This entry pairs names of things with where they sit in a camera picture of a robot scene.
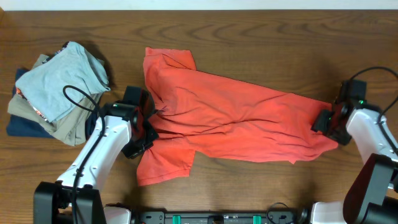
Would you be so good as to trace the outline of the red orange t-shirt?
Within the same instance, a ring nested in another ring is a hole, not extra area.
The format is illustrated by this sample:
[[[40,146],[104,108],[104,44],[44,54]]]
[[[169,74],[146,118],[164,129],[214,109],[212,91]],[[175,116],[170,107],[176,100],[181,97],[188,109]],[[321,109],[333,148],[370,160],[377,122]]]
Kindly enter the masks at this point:
[[[189,176],[197,152],[293,163],[337,147],[311,129],[329,103],[198,71],[188,50],[146,48],[143,69],[159,138],[138,165],[141,186]]]

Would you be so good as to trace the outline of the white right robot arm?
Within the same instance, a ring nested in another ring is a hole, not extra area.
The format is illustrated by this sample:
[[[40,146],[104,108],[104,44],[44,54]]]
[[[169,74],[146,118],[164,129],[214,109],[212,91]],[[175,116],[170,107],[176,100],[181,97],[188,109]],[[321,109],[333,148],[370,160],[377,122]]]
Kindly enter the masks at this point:
[[[361,172],[340,202],[313,204],[310,223],[397,223],[397,141],[380,107],[366,100],[336,100],[321,110],[312,130],[339,144],[354,141],[364,162]]]

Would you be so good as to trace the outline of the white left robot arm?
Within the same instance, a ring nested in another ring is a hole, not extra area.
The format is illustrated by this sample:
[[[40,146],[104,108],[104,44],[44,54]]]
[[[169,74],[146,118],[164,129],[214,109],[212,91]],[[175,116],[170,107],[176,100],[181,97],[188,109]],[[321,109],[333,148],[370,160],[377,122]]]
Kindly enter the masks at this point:
[[[134,223],[120,204],[103,206],[101,191],[119,155],[135,158],[158,137],[142,105],[106,104],[95,130],[72,165],[57,181],[34,192],[34,223]]]

